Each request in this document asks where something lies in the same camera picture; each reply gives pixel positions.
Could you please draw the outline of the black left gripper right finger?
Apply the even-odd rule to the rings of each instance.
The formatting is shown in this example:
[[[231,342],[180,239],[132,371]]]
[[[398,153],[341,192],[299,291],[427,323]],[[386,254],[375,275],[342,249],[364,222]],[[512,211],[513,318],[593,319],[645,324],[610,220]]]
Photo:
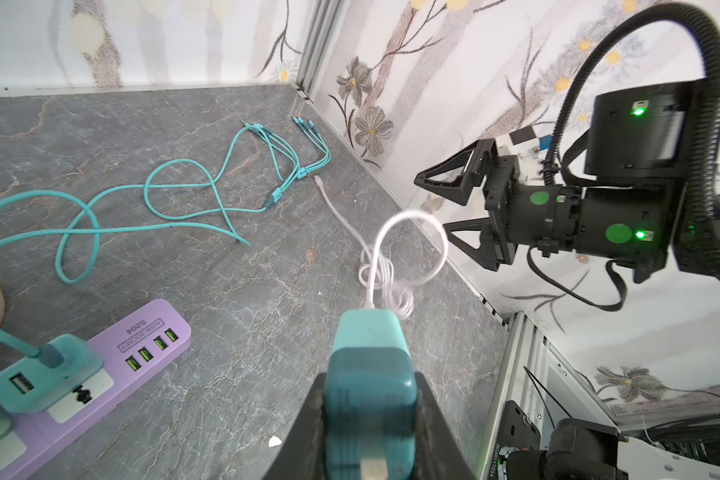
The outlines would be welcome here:
[[[425,376],[416,372],[415,380],[415,478],[475,480]]]

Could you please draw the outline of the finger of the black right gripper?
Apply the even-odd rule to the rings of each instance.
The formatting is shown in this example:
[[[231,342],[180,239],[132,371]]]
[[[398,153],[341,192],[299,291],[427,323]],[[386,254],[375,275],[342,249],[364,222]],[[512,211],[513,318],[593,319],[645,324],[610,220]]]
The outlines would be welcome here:
[[[497,157],[494,139],[478,139],[440,164],[416,174],[414,185],[460,206],[466,206]]]
[[[481,268],[496,272],[504,264],[503,241],[490,218],[454,221],[443,227],[450,243]]]

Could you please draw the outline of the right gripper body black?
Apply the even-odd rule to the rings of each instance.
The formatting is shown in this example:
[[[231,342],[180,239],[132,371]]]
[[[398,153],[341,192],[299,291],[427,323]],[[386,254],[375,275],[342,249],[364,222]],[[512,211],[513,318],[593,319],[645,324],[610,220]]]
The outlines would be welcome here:
[[[487,267],[512,264],[520,245],[535,247],[546,257],[574,250],[574,187],[523,185],[518,159],[500,156],[488,167],[483,193],[488,217],[482,227],[482,252]]]

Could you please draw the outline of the small teal charger plug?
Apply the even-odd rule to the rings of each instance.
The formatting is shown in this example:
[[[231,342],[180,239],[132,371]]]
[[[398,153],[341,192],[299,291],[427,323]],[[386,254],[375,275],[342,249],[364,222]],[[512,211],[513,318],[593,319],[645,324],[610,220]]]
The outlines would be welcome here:
[[[417,386],[397,316],[345,312],[324,384],[330,479],[408,479],[415,456]]]

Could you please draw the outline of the purple power strip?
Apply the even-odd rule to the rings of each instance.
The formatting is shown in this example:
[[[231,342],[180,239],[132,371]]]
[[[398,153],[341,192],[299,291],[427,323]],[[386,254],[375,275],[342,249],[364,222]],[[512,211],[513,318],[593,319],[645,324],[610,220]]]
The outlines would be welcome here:
[[[13,417],[0,440],[0,479],[27,479],[191,345],[190,324],[157,299],[92,337],[103,368],[48,410]]]

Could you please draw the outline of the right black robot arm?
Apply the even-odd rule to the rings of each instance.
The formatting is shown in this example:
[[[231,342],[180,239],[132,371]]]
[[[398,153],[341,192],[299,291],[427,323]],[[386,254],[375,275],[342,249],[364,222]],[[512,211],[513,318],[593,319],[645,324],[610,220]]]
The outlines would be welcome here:
[[[671,22],[694,40],[700,79],[599,95],[590,128],[560,147],[575,102],[590,74],[622,39],[653,23]],[[720,281],[720,30],[701,8],[666,3],[641,11],[609,33],[583,62],[562,104],[542,181],[525,184],[517,155],[480,139],[419,172],[415,184],[459,205],[475,188],[485,216],[451,222],[450,243],[482,268],[512,264],[517,249],[551,256],[577,252],[603,258],[617,293],[674,257],[683,272]]]

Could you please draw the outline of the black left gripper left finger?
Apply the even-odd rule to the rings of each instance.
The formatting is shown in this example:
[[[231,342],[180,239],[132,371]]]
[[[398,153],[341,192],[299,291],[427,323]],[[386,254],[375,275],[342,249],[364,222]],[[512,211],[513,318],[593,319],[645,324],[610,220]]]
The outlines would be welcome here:
[[[318,374],[264,480],[323,480],[325,468],[324,386]]]

